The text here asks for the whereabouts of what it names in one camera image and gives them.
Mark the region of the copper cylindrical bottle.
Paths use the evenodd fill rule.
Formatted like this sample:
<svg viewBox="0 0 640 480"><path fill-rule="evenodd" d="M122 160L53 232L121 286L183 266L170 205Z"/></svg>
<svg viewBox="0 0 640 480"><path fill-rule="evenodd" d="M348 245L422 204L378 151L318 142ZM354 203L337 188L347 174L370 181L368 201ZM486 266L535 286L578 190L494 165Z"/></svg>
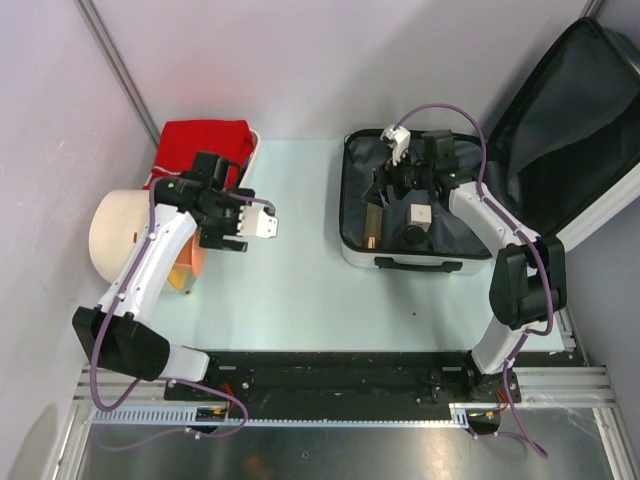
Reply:
<svg viewBox="0 0 640 480"><path fill-rule="evenodd" d="M380 243L383 223L382 207L368 203L364 226L364 246L374 250Z"/></svg>

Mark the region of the small white square box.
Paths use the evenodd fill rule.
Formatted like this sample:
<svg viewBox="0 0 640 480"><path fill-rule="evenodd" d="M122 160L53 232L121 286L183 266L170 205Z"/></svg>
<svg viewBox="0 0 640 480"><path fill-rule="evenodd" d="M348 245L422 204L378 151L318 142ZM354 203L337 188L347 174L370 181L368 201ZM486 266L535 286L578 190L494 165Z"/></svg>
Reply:
<svg viewBox="0 0 640 480"><path fill-rule="evenodd" d="M428 230L432 223L432 208L428 204L412 203L408 210L408 224Z"/></svg>

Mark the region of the red shirt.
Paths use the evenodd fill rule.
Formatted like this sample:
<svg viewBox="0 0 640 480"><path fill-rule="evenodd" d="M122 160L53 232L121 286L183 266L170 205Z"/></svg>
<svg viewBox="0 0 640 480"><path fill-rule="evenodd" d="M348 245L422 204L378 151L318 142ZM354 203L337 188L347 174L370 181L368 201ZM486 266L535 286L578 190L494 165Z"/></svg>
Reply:
<svg viewBox="0 0 640 480"><path fill-rule="evenodd" d="M248 125L245 120L195 119L167 122L160 136L150 178L143 189L147 190L151 181L156 178L177 176L189 170L195 155L200 151L223 157L223 142L228 129L240 122Z"/></svg>

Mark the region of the black white space suitcase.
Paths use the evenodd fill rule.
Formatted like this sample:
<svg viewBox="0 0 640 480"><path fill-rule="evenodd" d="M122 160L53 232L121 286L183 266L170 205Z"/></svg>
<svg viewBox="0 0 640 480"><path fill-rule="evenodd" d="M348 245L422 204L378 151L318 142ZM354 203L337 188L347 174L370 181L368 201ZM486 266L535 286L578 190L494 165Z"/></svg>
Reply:
<svg viewBox="0 0 640 480"><path fill-rule="evenodd" d="M339 236L355 267L472 273L492 255L428 190L389 196L381 240L364 246L372 172L389 159L384 129L343 143ZM423 130L411 133L408 158L423 157ZM639 50L591 18L571 24L510 101L490 135L456 136L463 169L481 173L489 192L518 221L572 250L639 196ZM432 208L426 240L403 238L412 203Z"/></svg>

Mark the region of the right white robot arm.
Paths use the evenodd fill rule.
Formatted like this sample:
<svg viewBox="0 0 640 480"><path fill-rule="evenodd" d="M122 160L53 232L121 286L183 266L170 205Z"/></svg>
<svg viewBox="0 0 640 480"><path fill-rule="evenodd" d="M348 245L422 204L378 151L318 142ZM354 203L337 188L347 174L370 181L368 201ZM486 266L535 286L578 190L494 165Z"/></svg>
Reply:
<svg viewBox="0 0 640 480"><path fill-rule="evenodd" d="M408 129L391 125L380 139L391 154L374 170L368 191L372 199L385 206L389 196L428 190L430 198L466 224L494 259L492 319L468 353L467 371L461 376L463 393L484 401L497 389L496 375L508 373L527 339L548 336L555 312L565 307L564 245L518 221L489 192L479 171L461 168L453 132L424 133L423 157L415 162L408 158Z"/></svg>

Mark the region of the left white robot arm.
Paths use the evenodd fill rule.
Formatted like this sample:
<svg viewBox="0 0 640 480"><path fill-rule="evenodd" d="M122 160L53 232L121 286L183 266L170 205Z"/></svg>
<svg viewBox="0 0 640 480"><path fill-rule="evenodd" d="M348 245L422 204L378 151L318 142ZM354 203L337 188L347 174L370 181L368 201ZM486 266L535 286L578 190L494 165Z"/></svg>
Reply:
<svg viewBox="0 0 640 480"><path fill-rule="evenodd" d="M80 307L72 318L92 373L106 369L144 381L184 379L202 400L219 392L221 376L208 367L209 355L170 342L152 322L169 273L191 238L205 250L246 250L241 216L251 201L226 186L229 171L240 168L217 154L198 152L189 170L152 183L147 221L123 270L95 307Z"/></svg>

